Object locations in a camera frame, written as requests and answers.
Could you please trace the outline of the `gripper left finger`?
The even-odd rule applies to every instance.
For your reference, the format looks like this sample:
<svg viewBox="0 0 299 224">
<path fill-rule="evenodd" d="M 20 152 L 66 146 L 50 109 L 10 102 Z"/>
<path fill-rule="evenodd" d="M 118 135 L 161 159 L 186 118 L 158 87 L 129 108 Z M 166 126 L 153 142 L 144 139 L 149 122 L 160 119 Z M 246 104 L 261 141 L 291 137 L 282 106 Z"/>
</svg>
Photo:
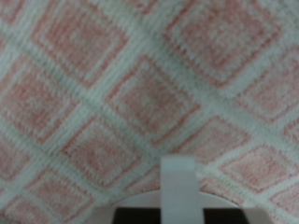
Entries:
<svg viewBox="0 0 299 224">
<path fill-rule="evenodd" d="M 161 224 L 158 208 L 100 207 L 92 214 L 92 224 Z"/>
</svg>

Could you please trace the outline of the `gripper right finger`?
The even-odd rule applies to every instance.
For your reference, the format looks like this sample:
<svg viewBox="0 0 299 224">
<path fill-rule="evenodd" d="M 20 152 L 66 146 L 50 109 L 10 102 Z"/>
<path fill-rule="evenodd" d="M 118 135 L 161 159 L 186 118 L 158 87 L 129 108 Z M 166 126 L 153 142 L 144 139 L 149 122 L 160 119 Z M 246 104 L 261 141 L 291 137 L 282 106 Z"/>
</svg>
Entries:
<svg viewBox="0 0 299 224">
<path fill-rule="evenodd" d="M 205 224 L 273 224 L 260 208 L 205 208 Z"/>
</svg>

